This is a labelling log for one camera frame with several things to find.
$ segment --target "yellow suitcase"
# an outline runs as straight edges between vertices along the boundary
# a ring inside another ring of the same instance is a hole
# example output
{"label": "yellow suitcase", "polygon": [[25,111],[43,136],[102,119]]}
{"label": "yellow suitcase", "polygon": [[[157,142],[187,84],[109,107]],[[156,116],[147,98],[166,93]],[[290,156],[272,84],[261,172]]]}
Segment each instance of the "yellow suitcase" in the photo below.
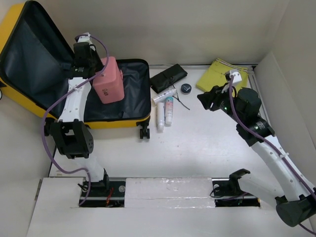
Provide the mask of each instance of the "yellow suitcase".
{"label": "yellow suitcase", "polygon": [[[12,6],[0,24],[0,32],[0,90],[42,117],[67,92],[67,73],[74,53],[36,1]],[[123,72],[125,98],[102,104],[91,89],[84,122],[92,129],[141,125],[140,136],[149,138],[149,130],[146,133],[151,112],[148,63],[141,59],[118,60],[118,67]],[[49,117],[58,118],[64,103],[56,106]]]}

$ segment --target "suitcase lid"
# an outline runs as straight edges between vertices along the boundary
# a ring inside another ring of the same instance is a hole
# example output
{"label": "suitcase lid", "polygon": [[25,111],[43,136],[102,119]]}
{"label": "suitcase lid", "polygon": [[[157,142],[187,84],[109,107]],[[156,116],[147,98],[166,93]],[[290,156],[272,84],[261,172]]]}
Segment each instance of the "suitcase lid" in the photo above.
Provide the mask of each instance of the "suitcase lid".
{"label": "suitcase lid", "polygon": [[[72,49],[44,8],[33,0],[12,6],[0,32],[0,83],[46,110],[68,90]],[[63,107],[60,103],[51,114],[59,116]]]}

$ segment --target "pink toiletry bag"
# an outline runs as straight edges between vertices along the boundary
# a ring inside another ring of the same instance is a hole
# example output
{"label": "pink toiletry bag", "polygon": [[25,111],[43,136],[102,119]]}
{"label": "pink toiletry bag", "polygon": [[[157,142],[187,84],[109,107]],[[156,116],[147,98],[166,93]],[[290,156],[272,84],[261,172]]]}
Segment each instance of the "pink toiletry bag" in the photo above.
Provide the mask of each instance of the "pink toiletry bag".
{"label": "pink toiletry bag", "polygon": [[123,73],[118,68],[115,57],[109,57],[109,63],[103,72],[93,80],[93,88],[103,104],[109,104],[124,99]]}

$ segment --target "white table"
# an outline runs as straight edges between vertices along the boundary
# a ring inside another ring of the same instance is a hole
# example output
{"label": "white table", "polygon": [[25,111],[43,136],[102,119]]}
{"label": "white table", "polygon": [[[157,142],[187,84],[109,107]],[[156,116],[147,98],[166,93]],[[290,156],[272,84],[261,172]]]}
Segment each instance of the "white table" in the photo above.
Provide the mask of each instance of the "white table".
{"label": "white table", "polygon": [[[151,77],[165,68],[151,69]],[[236,123],[222,111],[205,111],[197,99],[201,91],[195,83],[207,66],[184,68],[188,76],[176,88],[183,83],[193,86],[191,94],[179,93],[191,110],[175,100],[173,125],[163,133],[157,132],[154,107],[150,140],[139,139],[139,127],[92,131],[93,154],[109,176],[215,178],[245,168],[275,183],[264,162],[239,137]],[[55,159],[66,170],[77,168],[58,152]],[[265,203],[261,208],[78,208],[76,183],[82,178],[68,176],[52,166],[50,177],[62,178],[44,180],[28,237],[311,236],[299,227],[286,226]],[[304,224],[310,228],[309,221]]]}

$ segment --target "yellow cloth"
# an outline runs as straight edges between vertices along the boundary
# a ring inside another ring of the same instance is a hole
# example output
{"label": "yellow cloth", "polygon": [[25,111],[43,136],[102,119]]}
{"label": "yellow cloth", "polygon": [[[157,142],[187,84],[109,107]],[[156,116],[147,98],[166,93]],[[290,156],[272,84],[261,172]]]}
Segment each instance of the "yellow cloth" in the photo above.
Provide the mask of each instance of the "yellow cloth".
{"label": "yellow cloth", "polygon": [[242,87],[247,87],[248,68],[234,66],[221,60],[220,58],[216,59],[207,69],[201,79],[197,82],[196,87],[204,92],[207,92],[215,85],[223,86],[227,82],[225,73],[232,69],[239,70],[242,78],[242,82],[236,86],[236,90],[239,91]]}

